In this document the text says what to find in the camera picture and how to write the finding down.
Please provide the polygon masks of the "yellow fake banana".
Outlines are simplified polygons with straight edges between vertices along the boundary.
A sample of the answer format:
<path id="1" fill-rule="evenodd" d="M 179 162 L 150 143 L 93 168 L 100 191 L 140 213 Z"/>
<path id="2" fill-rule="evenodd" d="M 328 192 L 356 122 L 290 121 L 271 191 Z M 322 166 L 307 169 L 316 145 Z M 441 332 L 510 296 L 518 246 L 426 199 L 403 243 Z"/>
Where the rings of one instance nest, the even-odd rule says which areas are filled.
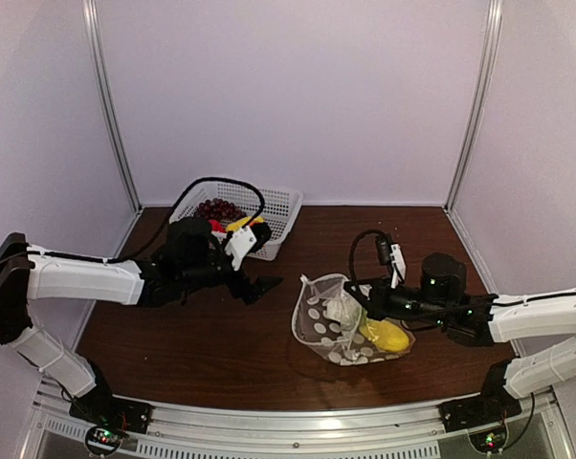
<path id="1" fill-rule="evenodd" d="M 264 222 L 265 220 L 260 216 L 257 216 L 256 218 L 253 218 L 251 216 L 245 216 L 237 221 L 229 223 L 226 226 L 226 232 L 237 232 L 238 230 L 246 226 L 262 224 Z"/>

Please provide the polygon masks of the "yellow fake lemon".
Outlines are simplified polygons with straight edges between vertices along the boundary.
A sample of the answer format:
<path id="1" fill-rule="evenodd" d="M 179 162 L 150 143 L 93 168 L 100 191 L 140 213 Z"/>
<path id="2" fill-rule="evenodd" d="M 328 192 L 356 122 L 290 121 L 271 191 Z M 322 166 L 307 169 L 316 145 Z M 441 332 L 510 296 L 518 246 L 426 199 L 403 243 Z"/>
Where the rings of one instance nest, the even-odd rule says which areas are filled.
<path id="1" fill-rule="evenodd" d="M 360 333 L 377 348 L 390 352 L 401 353 L 409 349 L 410 337 L 399 326 L 387 320 L 366 318 L 359 326 Z"/>

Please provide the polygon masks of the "clear zip top bag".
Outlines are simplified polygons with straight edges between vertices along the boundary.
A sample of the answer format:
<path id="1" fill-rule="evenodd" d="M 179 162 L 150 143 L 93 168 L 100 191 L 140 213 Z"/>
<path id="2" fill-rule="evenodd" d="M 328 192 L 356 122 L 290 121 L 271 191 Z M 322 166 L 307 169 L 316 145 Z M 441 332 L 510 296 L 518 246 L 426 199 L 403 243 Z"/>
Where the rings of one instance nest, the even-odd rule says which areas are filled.
<path id="1" fill-rule="evenodd" d="M 291 320 L 293 337 L 325 361 L 339 366 L 391 361 L 408 354 L 415 344 L 415 336 L 397 320 L 384 319 L 409 335 L 408 350 L 386 352 L 364 338 L 359 326 L 368 317 L 365 309 L 345 291 L 346 282 L 347 277 L 340 273 L 311 279 L 310 285 L 300 282 Z"/>

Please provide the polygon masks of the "red fake food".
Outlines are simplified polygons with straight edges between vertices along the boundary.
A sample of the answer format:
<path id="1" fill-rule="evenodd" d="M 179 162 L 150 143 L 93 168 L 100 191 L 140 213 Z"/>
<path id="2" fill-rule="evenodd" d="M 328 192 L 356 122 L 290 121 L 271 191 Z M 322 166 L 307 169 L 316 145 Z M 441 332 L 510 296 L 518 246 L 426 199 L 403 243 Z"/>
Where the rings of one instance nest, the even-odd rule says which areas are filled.
<path id="1" fill-rule="evenodd" d="M 224 228 L 224 226 L 217 220 L 214 219 L 210 219 L 208 221 L 208 223 L 210 224 L 210 229 L 211 232 L 214 234 L 225 234 L 226 233 L 226 229 Z"/>

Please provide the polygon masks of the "purple fake grapes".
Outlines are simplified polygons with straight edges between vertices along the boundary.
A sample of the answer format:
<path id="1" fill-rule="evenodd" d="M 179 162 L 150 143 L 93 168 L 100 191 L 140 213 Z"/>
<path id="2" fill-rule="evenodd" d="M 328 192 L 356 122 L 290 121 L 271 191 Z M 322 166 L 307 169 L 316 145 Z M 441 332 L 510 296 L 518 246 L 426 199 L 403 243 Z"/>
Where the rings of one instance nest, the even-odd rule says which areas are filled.
<path id="1" fill-rule="evenodd" d="M 207 220 L 236 221 L 245 217 L 246 213 L 229 201 L 214 198 L 200 203 L 193 212 L 193 216 Z"/>

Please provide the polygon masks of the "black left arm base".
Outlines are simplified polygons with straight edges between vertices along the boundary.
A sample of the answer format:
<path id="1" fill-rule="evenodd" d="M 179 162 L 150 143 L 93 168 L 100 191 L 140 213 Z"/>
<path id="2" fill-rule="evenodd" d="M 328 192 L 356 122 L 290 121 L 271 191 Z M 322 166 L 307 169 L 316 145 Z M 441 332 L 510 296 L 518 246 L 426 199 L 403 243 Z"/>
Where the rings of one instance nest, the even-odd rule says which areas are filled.
<path id="1" fill-rule="evenodd" d="M 147 433 L 152 405 L 113 395 L 107 387 L 97 385 L 81 397 L 69 392 L 69 414 L 114 433 Z"/>

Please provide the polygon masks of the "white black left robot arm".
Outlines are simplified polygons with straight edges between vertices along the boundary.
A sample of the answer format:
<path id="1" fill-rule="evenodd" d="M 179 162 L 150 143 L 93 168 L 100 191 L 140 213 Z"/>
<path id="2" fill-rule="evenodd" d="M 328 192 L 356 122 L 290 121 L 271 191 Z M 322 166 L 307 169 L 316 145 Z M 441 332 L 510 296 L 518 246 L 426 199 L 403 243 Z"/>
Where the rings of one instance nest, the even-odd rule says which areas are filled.
<path id="1" fill-rule="evenodd" d="M 266 222 L 254 219 L 218 240 L 209 221 L 189 217 L 170 224 L 165 242 L 149 257 L 109 259 L 45 250 L 13 232 L 0 246 L 0 344 L 59 382 L 98 424 L 109 425 L 120 406 L 101 371 L 46 330 L 30 306 L 109 302 L 154 308 L 218 286 L 253 304 L 281 281 L 251 279 L 243 268 L 271 235 Z"/>

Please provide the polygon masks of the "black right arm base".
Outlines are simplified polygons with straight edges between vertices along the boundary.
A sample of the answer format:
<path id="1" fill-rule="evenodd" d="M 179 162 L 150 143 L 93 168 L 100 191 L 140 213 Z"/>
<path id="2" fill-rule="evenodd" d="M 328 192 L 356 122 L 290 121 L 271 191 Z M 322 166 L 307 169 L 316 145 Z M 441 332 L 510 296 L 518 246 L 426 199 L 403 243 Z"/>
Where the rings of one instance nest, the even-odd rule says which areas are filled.
<path id="1" fill-rule="evenodd" d="M 478 394 L 442 403 L 439 413 L 447 432 L 500 423 L 522 413 L 521 403 L 511 396 Z"/>

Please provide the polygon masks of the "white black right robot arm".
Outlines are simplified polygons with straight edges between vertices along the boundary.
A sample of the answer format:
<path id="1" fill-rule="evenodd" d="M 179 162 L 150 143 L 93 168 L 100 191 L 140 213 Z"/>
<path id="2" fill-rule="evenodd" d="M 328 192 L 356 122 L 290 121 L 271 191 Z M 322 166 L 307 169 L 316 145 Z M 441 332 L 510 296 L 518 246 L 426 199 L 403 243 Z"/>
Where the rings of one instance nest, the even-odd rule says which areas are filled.
<path id="1" fill-rule="evenodd" d="M 509 405 L 542 388 L 576 377 L 576 287 L 534 295 L 469 295 L 466 267 L 435 252 L 421 265 L 420 285 L 405 286 L 399 273 L 352 279 L 344 289 L 368 317 L 422 322 L 466 347 L 490 347 L 516 339 L 562 336 L 547 349 L 501 363 L 488 372 L 492 386 L 472 404 L 476 418 L 494 421 Z M 368 287 L 366 293 L 361 287 Z"/>

